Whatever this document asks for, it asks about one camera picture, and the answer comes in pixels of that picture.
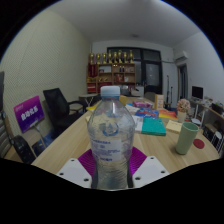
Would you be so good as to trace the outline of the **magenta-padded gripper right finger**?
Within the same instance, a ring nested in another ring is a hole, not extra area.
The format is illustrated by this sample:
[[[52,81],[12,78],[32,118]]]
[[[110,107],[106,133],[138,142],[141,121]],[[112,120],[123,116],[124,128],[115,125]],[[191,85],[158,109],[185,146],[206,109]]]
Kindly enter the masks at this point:
[[[129,188],[143,187],[168,174],[169,172],[155,156],[146,156],[139,149],[132,149],[129,161]]]

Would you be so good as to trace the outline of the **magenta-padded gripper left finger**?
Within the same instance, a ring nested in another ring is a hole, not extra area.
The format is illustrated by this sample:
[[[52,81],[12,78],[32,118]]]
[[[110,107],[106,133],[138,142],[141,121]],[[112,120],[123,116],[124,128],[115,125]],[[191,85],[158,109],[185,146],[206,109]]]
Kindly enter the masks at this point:
[[[57,176],[84,188],[95,189],[97,177],[92,150],[89,149],[78,159],[71,158],[57,173]]]

